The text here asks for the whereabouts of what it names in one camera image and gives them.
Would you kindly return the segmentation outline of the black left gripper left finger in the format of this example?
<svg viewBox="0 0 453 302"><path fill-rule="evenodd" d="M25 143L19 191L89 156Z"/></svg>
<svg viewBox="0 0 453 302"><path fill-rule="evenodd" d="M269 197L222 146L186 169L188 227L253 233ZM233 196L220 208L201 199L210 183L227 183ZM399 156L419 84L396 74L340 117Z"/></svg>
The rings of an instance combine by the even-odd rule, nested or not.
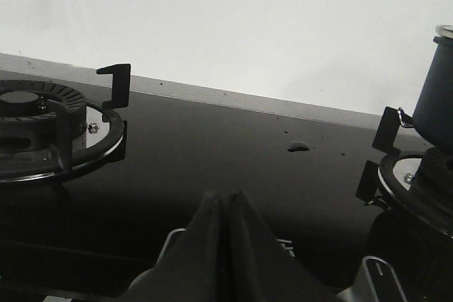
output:
<svg viewBox="0 0 453 302"><path fill-rule="evenodd" d="M215 301L222 201L208 192L173 246L122 295L123 301Z"/></svg>

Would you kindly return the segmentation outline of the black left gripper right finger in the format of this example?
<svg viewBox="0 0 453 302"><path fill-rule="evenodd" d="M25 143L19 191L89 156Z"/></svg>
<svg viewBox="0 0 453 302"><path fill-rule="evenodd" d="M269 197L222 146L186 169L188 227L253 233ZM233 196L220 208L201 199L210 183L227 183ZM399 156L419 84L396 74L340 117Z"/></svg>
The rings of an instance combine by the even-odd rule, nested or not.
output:
<svg viewBox="0 0 453 302"><path fill-rule="evenodd" d="M245 192L229 204L229 240L237 301L337 301L283 249Z"/></svg>

